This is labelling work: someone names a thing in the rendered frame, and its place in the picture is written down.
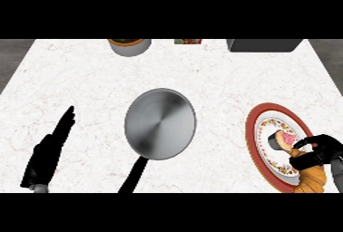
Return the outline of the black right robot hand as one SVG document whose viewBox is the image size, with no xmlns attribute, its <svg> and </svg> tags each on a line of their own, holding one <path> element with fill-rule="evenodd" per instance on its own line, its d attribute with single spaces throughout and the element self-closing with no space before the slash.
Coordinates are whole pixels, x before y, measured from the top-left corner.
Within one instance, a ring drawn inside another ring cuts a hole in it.
<svg viewBox="0 0 343 232">
<path fill-rule="evenodd" d="M 307 144 L 315 144 L 312 152 L 300 155 L 295 158 L 290 158 L 290 163 L 297 170 L 322 166 L 332 160 L 343 161 L 343 144 L 335 138 L 325 134 L 306 137 L 294 143 L 292 147 L 300 149 Z"/>
</svg>

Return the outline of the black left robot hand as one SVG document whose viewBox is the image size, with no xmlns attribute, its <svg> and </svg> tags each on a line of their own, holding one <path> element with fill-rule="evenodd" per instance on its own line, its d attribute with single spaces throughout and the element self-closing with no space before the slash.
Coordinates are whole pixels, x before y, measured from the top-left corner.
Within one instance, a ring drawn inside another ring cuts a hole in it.
<svg viewBox="0 0 343 232">
<path fill-rule="evenodd" d="M 59 163 L 62 148 L 74 124 L 74 107 L 69 107 L 59 119 L 53 132 L 44 136 L 43 140 L 34 147 L 34 153 L 28 160 L 20 180 L 22 188 L 29 189 L 29 187 L 35 184 L 50 184 Z"/>
</svg>

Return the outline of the golden brown croissant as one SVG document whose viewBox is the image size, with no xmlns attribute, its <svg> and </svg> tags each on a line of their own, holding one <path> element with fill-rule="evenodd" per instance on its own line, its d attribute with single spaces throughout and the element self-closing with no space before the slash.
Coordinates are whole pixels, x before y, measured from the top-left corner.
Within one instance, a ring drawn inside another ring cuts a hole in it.
<svg viewBox="0 0 343 232">
<path fill-rule="evenodd" d="M 322 166 L 313 166 L 307 169 L 292 169 L 298 174 L 298 184 L 292 193 L 322 193 L 326 183 L 326 176 Z"/>
</svg>

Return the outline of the red rimmed floral plate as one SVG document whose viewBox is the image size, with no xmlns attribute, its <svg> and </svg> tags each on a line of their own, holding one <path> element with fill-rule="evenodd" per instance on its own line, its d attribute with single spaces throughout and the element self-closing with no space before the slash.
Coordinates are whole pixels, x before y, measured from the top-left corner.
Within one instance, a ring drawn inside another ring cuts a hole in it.
<svg viewBox="0 0 343 232">
<path fill-rule="evenodd" d="M 276 132 L 287 133 L 294 144 L 312 135 L 297 115 L 275 103 L 261 103 L 250 111 L 245 122 L 245 141 L 254 166 L 279 192 L 292 192 L 300 174 L 290 164 L 290 155 L 278 146 Z"/>
</svg>

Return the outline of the pink frosted cupcake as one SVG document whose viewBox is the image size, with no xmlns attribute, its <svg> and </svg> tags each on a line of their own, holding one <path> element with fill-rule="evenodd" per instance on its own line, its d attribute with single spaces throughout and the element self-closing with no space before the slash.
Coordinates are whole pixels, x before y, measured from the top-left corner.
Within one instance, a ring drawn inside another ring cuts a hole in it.
<svg viewBox="0 0 343 232">
<path fill-rule="evenodd" d="M 267 143 L 273 150 L 290 151 L 292 149 L 294 141 L 295 136 L 284 130 L 276 130 L 276 132 L 267 137 Z"/>
</svg>

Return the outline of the dark grey appliance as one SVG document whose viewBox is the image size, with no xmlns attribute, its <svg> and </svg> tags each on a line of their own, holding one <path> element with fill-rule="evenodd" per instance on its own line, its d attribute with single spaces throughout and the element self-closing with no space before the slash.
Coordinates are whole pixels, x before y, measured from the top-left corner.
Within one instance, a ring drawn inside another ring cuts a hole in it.
<svg viewBox="0 0 343 232">
<path fill-rule="evenodd" d="M 301 39 L 235 39 L 229 44 L 232 53 L 288 53 Z"/>
</svg>

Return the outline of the grey plant pot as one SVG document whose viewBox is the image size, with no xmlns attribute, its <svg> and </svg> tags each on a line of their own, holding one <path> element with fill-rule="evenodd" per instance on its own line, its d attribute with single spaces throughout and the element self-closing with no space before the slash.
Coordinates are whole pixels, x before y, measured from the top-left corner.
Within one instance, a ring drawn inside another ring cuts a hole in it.
<svg viewBox="0 0 343 232">
<path fill-rule="evenodd" d="M 114 53 L 124 57 L 140 55 L 151 47 L 151 39 L 109 39 Z"/>
</svg>

